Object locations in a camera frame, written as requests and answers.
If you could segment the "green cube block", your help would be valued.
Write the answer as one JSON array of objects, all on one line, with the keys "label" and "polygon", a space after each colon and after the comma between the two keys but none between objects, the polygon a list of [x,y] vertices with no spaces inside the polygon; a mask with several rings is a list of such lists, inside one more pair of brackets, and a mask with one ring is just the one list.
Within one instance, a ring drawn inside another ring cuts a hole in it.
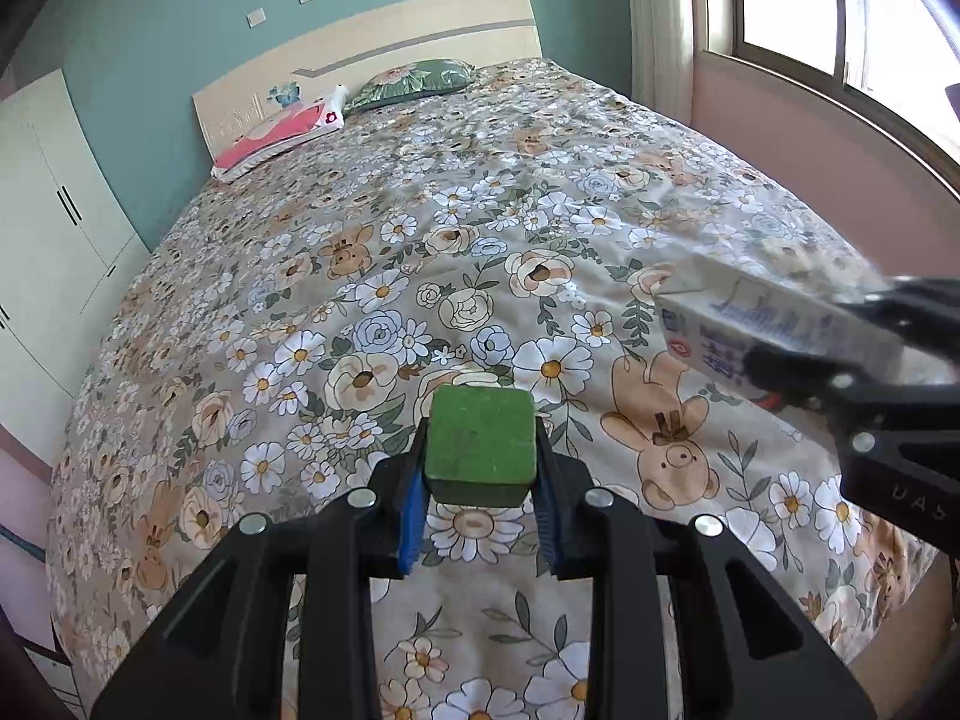
[{"label": "green cube block", "polygon": [[428,416],[423,473],[438,504],[519,507],[537,473],[527,390],[443,385]]}]

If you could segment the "long white blue carton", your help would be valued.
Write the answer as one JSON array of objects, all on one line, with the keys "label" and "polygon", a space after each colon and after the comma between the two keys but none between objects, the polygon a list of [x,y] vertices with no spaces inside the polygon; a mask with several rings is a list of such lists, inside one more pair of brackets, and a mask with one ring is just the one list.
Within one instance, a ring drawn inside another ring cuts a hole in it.
[{"label": "long white blue carton", "polygon": [[762,344],[852,364],[880,380],[900,372],[903,341],[893,333],[703,255],[675,265],[654,305],[672,356],[750,400],[765,392],[750,382],[745,358]]}]

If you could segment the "floral bed quilt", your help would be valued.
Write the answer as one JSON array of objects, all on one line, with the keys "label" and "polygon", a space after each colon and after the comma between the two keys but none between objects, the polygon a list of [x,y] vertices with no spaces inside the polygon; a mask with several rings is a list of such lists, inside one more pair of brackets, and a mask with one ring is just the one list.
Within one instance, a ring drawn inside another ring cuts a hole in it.
[{"label": "floral bed quilt", "polygon": [[47,580],[83,699],[229,528],[366,483],[448,385],[526,390],[597,483],[720,518],[858,656],[935,552],[669,355],[652,298],[690,254],[828,296],[878,280],[786,188],[545,59],[206,185],[107,326],[53,470]]}]

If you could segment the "pink white pillow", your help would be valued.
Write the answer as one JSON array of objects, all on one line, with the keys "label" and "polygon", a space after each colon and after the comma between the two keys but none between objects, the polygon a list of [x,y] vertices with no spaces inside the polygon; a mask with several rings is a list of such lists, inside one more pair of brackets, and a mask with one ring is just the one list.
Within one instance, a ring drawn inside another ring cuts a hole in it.
[{"label": "pink white pillow", "polygon": [[244,176],[275,156],[343,127],[348,89],[337,85],[309,103],[298,101],[239,137],[213,160],[213,179],[224,184]]}]

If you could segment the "dark framed window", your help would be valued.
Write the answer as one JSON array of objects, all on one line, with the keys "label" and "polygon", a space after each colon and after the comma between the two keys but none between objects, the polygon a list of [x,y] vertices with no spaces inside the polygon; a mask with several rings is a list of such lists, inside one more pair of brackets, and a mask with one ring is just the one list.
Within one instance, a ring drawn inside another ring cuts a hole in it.
[{"label": "dark framed window", "polygon": [[875,125],[958,188],[958,16],[946,0],[731,0],[732,54]]}]

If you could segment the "cream white wardrobe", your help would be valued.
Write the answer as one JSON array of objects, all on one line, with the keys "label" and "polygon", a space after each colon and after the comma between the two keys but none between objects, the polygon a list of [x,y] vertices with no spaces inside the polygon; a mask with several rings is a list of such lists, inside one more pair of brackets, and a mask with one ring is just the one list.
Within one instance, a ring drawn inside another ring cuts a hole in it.
[{"label": "cream white wardrobe", "polygon": [[2,426],[50,465],[148,249],[94,159],[62,70],[3,99],[0,182]]}]

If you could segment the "green floral pillow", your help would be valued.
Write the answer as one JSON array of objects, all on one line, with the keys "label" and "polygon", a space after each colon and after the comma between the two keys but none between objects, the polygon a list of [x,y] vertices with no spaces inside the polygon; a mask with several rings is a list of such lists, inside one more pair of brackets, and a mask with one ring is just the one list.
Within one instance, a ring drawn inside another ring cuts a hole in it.
[{"label": "green floral pillow", "polygon": [[343,112],[352,115],[415,99],[457,93],[468,88],[473,78],[475,67],[464,60],[415,60],[374,75],[353,94]]}]

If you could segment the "beige wooden headboard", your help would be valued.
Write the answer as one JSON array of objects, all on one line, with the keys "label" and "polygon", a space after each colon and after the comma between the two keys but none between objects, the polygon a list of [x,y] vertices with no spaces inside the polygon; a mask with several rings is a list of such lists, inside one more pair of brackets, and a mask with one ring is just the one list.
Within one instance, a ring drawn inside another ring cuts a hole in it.
[{"label": "beige wooden headboard", "polygon": [[542,54],[530,0],[404,0],[305,32],[228,71],[192,96],[208,153],[281,109],[275,89],[293,83],[304,99],[425,59],[474,67]]}]

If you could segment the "white curtain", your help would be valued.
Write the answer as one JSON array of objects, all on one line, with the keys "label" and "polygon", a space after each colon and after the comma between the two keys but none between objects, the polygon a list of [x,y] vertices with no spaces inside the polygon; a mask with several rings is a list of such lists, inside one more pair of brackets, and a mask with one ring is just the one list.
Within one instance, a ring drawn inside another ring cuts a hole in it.
[{"label": "white curtain", "polygon": [[630,0],[631,98],[690,125],[697,0]]}]

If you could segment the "left white wall socket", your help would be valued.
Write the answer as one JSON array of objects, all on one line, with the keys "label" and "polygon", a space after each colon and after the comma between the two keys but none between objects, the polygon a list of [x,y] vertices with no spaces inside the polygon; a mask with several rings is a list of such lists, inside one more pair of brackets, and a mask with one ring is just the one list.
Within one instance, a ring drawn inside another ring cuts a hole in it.
[{"label": "left white wall socket", "polygon": [[267,15],[265,15],[265,10],[263,8],[257,8],[254,11],[251,11],[249,15],[245,17],[247,21],[247,26],[249,28],[256,28],[257,26],[263,25],[267,21]]}]

